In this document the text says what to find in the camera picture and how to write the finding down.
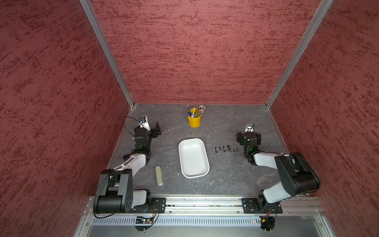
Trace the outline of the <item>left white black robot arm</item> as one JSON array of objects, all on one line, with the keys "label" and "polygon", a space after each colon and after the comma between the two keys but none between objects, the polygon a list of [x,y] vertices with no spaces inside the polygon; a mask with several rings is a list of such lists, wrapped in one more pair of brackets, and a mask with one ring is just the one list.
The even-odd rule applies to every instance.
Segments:
[{"label": "left white black robot arm", "polygon": [[153,138],[161,135],[157,122],[150,128],[145,120],[134,129],[135,147],[125,155],[124,162],[113,169],[105,169],[99,177],[98,188],[93,203],[93,213],[112,214],[130,211],[147,212],[153,208],[151,192],[148,189],[133,189],[133,177],[144,168],[151,159]]}]

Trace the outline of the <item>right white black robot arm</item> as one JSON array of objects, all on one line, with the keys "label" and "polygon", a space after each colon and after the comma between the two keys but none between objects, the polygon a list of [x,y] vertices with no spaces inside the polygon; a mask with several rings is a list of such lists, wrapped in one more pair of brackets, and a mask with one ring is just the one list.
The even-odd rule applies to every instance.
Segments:
[{"label": "right white black robot arm", "polygon": [[243,154],[253,166],[273,168],[280,181],[259,192],[253,204],[260,212],[269,212],[280,202],[296,195],[317,191],[321,180],[315,169],[301,153],[269,153],[259,150],[261,135],[246,131],[237,133],[236,141],[243,146]]}]

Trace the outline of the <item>white oval storage tray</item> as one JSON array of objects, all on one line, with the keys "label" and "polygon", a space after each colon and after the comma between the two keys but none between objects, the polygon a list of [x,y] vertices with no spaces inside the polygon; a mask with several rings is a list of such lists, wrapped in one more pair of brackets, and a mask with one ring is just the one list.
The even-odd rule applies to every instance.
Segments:
[{"label": "white oval storage tray", "polygon": [[185,139],[179,143],[178,148],[181,172],[185,178],[197,179],[209,173],[210,165],[201,139]]}]

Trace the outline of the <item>yellow pencil cup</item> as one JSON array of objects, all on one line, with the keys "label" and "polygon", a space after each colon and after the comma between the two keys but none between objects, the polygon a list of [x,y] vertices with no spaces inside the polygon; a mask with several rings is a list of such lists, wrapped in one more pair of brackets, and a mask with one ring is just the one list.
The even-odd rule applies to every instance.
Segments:
[{"label": "yellow pencil cup", "polygon": [[198,118],[192,118],[188,116],[187,120],[188,120],[189,126],[192,128],[197,128],[197,127],[200,127],[201,125],[201,116]]}]

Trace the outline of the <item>beige oblong case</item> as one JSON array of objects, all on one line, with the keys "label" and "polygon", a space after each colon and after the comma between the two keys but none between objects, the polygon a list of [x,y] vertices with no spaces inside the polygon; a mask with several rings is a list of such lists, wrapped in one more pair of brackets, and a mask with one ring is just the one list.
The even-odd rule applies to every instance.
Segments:
[{"label": "beige oblong case", "polygon": [[163,174],[162,174],[161,166],[156,166],[155,171],[156,171],[157,184],[159,186],[162,186],[163,185]]}]

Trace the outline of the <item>coloured pencils bundle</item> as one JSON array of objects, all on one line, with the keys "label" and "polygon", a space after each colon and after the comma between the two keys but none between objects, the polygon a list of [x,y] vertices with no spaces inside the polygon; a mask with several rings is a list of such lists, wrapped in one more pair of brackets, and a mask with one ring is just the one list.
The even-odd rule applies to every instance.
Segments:
[{"label": "coloured pencils bundle", "polygon": [[202,113],[205,111],[206,107],[205,105],[198,105],[196,106],[195,108],[193,109],[190,109],[189,106],[187,106],[188,108],[188,116],[192,117],[192,118],[198,118],[202,115]]}]

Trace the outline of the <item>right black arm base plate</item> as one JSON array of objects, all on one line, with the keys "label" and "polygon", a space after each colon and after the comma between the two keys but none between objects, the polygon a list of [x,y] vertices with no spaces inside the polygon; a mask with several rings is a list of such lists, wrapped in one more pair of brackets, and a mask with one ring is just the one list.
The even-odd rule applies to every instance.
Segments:
[{"label": "right black arm base plate", "polygon": [[242,208],[245,214],[282,214],[279,202],[268,203],[263,197],[242,198]]}]

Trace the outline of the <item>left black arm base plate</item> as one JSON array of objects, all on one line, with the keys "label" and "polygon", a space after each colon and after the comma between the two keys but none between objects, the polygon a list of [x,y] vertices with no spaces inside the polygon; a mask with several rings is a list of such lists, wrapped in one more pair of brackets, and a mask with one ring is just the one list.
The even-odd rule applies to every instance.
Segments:
[{"label": "left black arm base plate", "polygon": [[165,213],[166,198],[152,197],[151,203],[147,206],[137,206],[130,209],[128,214],[162,214]]}]

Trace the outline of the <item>aluminium front rail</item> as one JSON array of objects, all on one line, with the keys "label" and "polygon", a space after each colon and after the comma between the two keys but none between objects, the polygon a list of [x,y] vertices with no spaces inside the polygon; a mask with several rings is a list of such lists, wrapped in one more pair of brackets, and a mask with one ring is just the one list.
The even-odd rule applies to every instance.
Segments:
[{"label": "aluminium front rail", "polygon": [[[263,214],[245,214],[242,208],[242,198],[249,196],[210,196],[210,195],[153,195],[165,197],[166,216],[204,215],[204,216],[265,216]],[[280,202],[282,214],[270,216],[326,216],[319,198],[297,196]]]}]

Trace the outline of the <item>left aluminium corner post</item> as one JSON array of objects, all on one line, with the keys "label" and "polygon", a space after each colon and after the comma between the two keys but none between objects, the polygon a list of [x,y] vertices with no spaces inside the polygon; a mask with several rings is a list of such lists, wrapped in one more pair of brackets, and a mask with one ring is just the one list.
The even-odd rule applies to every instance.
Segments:
[{"label": "left aluminium corner post", "polygon": [[134,110],[135,108],[135,102],[132,99],[131,93],[128,90],[126,83],[123,79],[122,73],[117,65],[117,62],[115,60],[115,57],[112,53],[112,50],[106,40],[106,37],[104,35],[103,30],[101,29],[100,23],[96,17],[95,11],[91,5],[91,2],[89,0],[80,0],[80,4],[87,16],[87,19],[90,22],[90,25],[100,43],[100,46],[102,47],[102,50],[106,56],[106,59],[118,81],[118,84],[128,102],[129,107]]}]

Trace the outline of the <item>aluminium corner post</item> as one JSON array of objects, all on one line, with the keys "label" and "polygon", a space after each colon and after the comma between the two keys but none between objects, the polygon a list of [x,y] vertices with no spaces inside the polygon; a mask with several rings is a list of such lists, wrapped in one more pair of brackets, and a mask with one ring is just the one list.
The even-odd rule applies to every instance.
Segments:
[{"label": "aluminium corner post", "polygon": [[331,7],[333,0],[322,0],[320,2],[320,5],[318,6],[314,16],[312,17],[307,29],[305,30],[300,42],[298,43],[289,63],[287,64],[283,74],[281,75],[278,83],[276,84],[273,92],[271,93],[269,99],[266,102],[266,108],[270,110],[272,107],[275,99],[279,95],[281,89],[285,85],[286,81],[288,80],[289,76],[291,75],[293,69],[295,68],[296,64],[300,60],[302,54],[306,50],[308,44],[310,43],[311,39],[313,38],[315,32],[317,31],[319,25],[321,24],[323,18],[327,14],[329,8]]},{"label": "aluminium corner post", "polygon": [[106,40],[106,37],[104,35],[103,30],[101,29],[100,23],[96,17],[95,11],[91,5],[91,2],[89,0],[80,0],[80,4],[87,16],[87,19],[90,22],[90,25],[100,43],[100,46],[102,47],[102,50],[106,56],[106,59],[118,81],[118,84],[128,102],[129,107],[134,110],[135,108],[135,102],[132,99],[131,93],[128,90],[126,83],[123,79],[122,73],[117,65],[117,62],[115,60],[115,57],[112,53],[112,50]]}]

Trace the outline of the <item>right aluminium corner post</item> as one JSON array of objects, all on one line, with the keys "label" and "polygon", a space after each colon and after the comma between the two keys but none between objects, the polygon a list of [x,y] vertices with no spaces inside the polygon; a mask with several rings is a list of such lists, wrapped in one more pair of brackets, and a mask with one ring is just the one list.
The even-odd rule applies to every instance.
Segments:
[{"label": "right aluminium corner post", "polygon": [[285,85],[286,81],[288,80],[289,76],[291,75],[293,69],[295,68],[296,64],[300,60],[302,54],[306,50],[308,44],[310,43],[311,39],[313,38],[315,32],[317,31],[319,25],[321,24],[323,18],[327,14],[329,8],[331,7],[333,0],[322,0],[320,2],[320,5],[318,6],[314,16],[312,17],[307,29],[305,30],[300,42],[298,43],[289,63],[287,64],[283,74],[281,75],[278,83],[276,84],[273,92],[271,93],[269,99],[266,102],[266,108],[270,110],[272,107],[275,99],[279,95],[281,89]]}]

